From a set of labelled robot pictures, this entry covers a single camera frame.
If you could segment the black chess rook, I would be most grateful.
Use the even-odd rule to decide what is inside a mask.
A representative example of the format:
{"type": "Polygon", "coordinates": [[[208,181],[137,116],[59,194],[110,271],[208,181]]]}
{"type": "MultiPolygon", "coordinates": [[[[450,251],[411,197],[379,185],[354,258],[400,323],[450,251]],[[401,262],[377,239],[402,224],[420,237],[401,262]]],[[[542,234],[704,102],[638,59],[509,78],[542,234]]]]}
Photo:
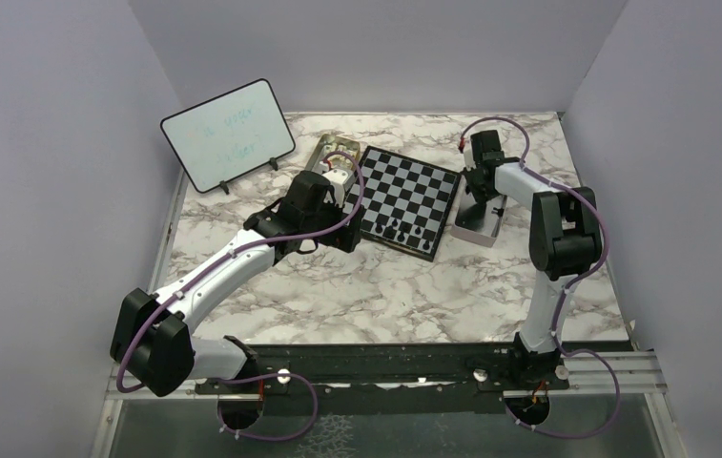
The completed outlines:
{"type": "Polygon", "coordinates": [[[395,237],[396,233],[397,233],[397,231],[396,231],[395,227],[393,225],[388,225],[384,228],[382,236],[385,239],[392,240],[395,237]]]}

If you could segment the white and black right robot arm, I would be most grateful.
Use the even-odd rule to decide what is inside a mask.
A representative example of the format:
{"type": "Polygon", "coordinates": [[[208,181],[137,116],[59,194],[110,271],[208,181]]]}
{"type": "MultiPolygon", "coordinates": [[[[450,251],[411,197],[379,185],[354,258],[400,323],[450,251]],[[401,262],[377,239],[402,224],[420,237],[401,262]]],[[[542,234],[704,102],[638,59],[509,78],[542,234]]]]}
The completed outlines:
{"type": "Polygon", "coordinates": [[[603,259],[595,195],[588,187],[555,183],[518,157],[506,156],[495,130],[478,132],[470,140],[463,170],[467,192],[479,203],[512,198],[530,211],[528,250],[535,286],[505,370],[514,385],[529,388],[554,373],[570,296],[603,259]]]}

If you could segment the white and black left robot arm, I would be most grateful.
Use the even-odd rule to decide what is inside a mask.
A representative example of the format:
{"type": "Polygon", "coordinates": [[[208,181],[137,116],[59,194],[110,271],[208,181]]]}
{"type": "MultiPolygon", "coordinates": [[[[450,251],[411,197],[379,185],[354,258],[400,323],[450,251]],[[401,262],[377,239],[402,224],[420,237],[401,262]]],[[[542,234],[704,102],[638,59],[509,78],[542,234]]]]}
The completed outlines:
{"type": "Polygon", "coordinates": [[[153,293],[141,288],[129,293],[111,345],[119,365],[117,390],[147,388],[163,397],[196,379],[220,379],[236,392],[251,387],[256,367],[245,344],[233,337],[196,339],[194,331],[244,283],[299,252],[304,241],[352,252],[361,238],[363,214],[359,199],[350,210],[344,208],[352,185],[365,186],[361,171],[302,171],[283,197],[252,214],[192,272],[153,293]]]}

